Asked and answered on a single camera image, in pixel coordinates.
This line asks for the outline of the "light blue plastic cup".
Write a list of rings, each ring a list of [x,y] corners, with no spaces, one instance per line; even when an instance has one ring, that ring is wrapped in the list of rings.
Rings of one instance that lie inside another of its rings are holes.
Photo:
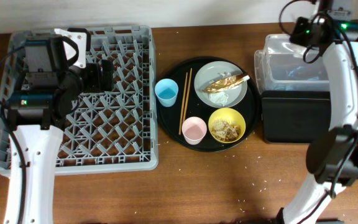
[[[155,94],[162,106],[171,107],[177,99],[178,85],[172,79],[164,78],[156,84]]]

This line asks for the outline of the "pink plastic cup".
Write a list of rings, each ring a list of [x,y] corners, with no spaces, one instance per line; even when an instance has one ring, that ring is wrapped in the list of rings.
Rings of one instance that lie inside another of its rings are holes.
[[[190,145],[197,145],[206,136],[207,125],[199,117],[187,118],[181,127],[185,141]]]

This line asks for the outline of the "white tissue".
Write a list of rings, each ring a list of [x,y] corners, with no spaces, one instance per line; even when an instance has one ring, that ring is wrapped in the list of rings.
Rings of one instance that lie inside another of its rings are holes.
[[[229,99],[228,94],[225,93],[224,91],[217,92],[217,93],[210,93],[208,97],[210,102],[220,106],[225,106]]]

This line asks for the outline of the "gold foil wrapper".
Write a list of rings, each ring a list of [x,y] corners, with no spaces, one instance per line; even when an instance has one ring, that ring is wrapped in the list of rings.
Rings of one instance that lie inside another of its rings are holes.
[[[231,88],[234,88],[247,80],[250,79],[250,76],[248,76],[246,73],[240,74],[240,75],[231,75],[226,78],[222,78],[220,80],[217,80],[211,84],[209,84],[206,88],[203,89],[203,92],[205,93],[218,93],[225,90],[229,90]]]

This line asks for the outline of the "yellow plastic bowl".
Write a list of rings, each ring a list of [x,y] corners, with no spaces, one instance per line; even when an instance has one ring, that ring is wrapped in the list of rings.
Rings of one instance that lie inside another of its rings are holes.
[[[224,144],[231,144],[231,143],[234,143],[234,142],[240,140],[240,138],[244,136],[245,131],[246,131],[246,122],[245,122],[245,119],[243,118],[243,116],[240,114],[240,112],[238,112],[232,108],[220,108],[220,109],[214,111],[208,120],[208,129],[209,129],[210,133],[211,133],[211,128],[212,128],[212,123],[217,119],[224,119],[229,123],[232,123],[232,124],[235,124],[235,125],[238,125],[241,127],[241,133],[239,134],[239,137],[234,141],[223,142],[223,141],[217,140],[211,134],[212,137],[215,140],[217,140],[218,142],[221,142]]]

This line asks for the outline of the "food scraps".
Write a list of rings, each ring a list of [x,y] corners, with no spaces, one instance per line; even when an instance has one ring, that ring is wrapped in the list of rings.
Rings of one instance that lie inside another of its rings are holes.
[[[220,141],[234,141],[239,137],[241,127],[227,122],[224,119],[217,119],[212,123],[211,134]]]

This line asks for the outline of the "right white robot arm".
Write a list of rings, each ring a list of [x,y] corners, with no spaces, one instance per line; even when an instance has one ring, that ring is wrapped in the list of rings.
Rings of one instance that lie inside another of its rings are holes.
[[[329,79],[329,131],[306,152],[308,175],[274,223],[317,223],[335,199],[358,180],[358,22],[352,1],[312,0],[311,18],[299,17],[290,42],[317,50]]]

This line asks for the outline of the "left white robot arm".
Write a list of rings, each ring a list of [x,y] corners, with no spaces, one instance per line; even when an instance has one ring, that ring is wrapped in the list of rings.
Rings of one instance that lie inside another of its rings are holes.
[[[11,174],[5,223],[52,223],[55,163],[66,116],[82,93],[112,89],[112,78],[86,63],[91,35],[86,29],[55,29],[28,37],[1,62],[23,52],[27,68],[10,97],[0,100],[0,118],[9,135]]]

